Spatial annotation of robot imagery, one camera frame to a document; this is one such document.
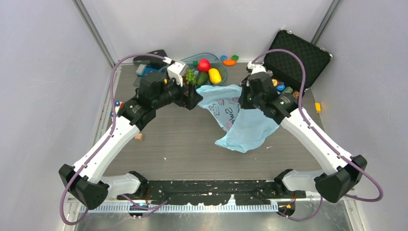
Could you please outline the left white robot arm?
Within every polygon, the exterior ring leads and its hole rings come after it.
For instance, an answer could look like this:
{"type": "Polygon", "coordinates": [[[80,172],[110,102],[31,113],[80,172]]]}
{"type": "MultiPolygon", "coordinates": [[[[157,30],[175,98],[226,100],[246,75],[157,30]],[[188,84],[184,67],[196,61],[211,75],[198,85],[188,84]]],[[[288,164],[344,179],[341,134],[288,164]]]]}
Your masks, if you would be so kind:
{"type": "Polygon", "coordinates": [[[115,121],[101,139],[73,166],[64,164],[59,175],[68,191],[87,209],[94,210],[106,199],[131,194],[136,199],[147,195],[147,179],[130,171],[125,175],[104,177],[110,163],[125,145],[156,117],[156,111],[169,104],[192,110],[203,97],[196,85],[178,85],[164,73],[144,77],[136,94],[118,110],[115,121]]]}

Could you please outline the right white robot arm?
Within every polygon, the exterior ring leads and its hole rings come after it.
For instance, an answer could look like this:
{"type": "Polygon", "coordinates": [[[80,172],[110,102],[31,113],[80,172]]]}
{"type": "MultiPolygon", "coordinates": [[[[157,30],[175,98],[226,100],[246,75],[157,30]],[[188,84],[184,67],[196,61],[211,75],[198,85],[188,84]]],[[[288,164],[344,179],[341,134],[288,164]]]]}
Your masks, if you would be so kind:
{"type": "Polygon", "coordinates": [[[362,173],[352,164],[365,169],[366,159],[361,155],[352,156],[338,147],[306,110],[298,107],[298,101],[292,94],[278,94],[269,74],[258,72],[248,75],[240,87],[239,103],[242,109],[256,109],[289,131],[321,167],[317,171],[287,169],[280,173],[274,185],[278,196],[284,198],[294,191],[309,191],[336,203],[360,181],[362,173]]]}

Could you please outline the light blue plastic bag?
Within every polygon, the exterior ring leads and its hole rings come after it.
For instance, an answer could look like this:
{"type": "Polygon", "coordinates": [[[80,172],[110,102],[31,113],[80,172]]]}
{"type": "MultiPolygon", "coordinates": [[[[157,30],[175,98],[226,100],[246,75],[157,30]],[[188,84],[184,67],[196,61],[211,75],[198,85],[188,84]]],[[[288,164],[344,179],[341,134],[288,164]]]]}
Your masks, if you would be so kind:
{"type": "Polygon", "coordinates": [[[215,145],[245,153],[260,147],[279,125],[258,109],[242,109],[238,99],[242,88],[238,85],[201,86],[197,92],[203,97],[198,106],[206,109],[226,132],[215,145]]]}

